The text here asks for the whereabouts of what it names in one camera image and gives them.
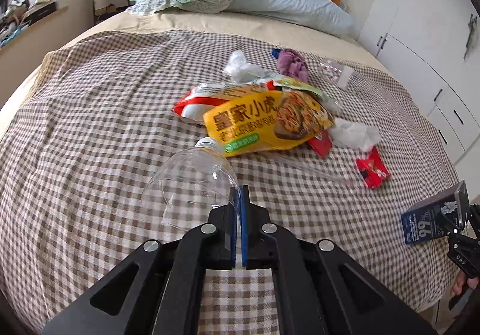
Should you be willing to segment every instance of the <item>red packet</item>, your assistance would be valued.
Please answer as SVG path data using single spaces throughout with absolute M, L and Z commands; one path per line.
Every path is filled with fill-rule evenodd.
M 357 159 L 357 167 L 368 188 L 374 190 L 379 187 L 390 173 L 382 162 L 377 148 L 374 146 L 366 160 Z
M 322 130 L 316 137 L 309 139 L 307 143 L 321 158 L 326 158 L 332 148 L 332 142 L 326 130 Z

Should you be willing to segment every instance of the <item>human hand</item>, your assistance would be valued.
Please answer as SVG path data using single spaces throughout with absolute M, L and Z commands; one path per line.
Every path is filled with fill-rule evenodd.
M 452 286 L 452 290 L 450 290 L 450 295 L 453 296 L 460 296 L 462 294 L 463 285 L 465 282 L 468 284 L 469 287 L 475 289 L 478 286 L 480 278 L 467 278 L 467 275 L 460 271 L 458 272 L 457 276 L 455 277 L 455 282 Z

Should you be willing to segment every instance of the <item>cabinet handle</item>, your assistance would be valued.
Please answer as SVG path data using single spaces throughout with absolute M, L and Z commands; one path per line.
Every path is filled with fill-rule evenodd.
M 438 97 L 440 96 L 440 94 L 442 93 L 442 91 L 443 91 L 443 88 L 440 88 L 440 91 L 438 91 L 437 96 L 433 99 L 434 102 L 437 101 L 437 99 L 438 99 Z
M 453 112 L 455 113 L 455 115 L 457 116 L 458 120 L 459 120 L 459 121 L 461 122 L 461 124 L 463 125 L 464 123 L 463 123 L 462 119 L 460 118 L 460 116 L 458 115 L 458 113 L 457 113 L 455 110 L 453 110 Z
M 440 133 L 440 136 L 442 136 L 442 139 L 443 139 L 443 142 L 445 143 L 445 145 L 448 145 L 447 140 L 443 136 L 442 132 L 440 132 L 440 130 L 439 130 L 438 133 Z

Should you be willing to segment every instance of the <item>screw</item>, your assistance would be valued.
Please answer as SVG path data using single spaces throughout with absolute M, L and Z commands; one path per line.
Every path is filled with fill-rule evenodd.
M 268 222 L 267 224 L 262 225 L 262 231 L 265 233 L 275 233 L 277 231 L 277 226 Z
M 213 224 L 205 224 L 205 225 L 202 225 L 202 227 L 200 228 L 200 230 L 202 231 L 202 233 L 204 234 L 210 234 L 210 233 L 213 233 L 217 230 L 217 227 Z
M 158 242 L 156 242 L 155 240 L 148 240 L 147 242 L 145 242 L 143 244 L 143 249 L 146 251 L 146 252 L 153 252 L 153 251 L 157 251 L 158 250 Z
M 331 240 L 325 239 L 318 242 L 318 248 L 322 251 L 331 251 L 334 248 L 334 244 Z

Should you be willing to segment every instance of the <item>pillow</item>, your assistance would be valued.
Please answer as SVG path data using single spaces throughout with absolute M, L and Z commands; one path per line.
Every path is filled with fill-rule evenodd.
M 348 34 L 353 25 L 351 16 L 331 0 L 233 0 L 226 11 L 272 17 L 335 36 Z

